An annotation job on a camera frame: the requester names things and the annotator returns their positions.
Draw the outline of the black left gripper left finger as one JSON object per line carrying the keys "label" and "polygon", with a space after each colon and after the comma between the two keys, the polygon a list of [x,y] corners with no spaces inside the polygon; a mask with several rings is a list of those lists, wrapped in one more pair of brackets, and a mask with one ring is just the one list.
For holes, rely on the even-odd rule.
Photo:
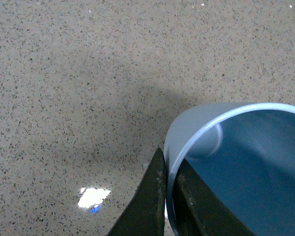
{"label": "black left gripper left finger", "polygon": [[167,170],[157,148],[134,197],[113,225],[110,236],[163,236]]}

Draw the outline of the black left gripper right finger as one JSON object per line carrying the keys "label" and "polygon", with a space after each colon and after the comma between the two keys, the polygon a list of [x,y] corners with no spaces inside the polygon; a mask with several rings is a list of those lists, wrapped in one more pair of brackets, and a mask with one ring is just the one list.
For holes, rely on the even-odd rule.
{"label": "black left gripper right finger", "polygon": [[180,236],[253,236],[183,160],[174,184],[174,210]]}

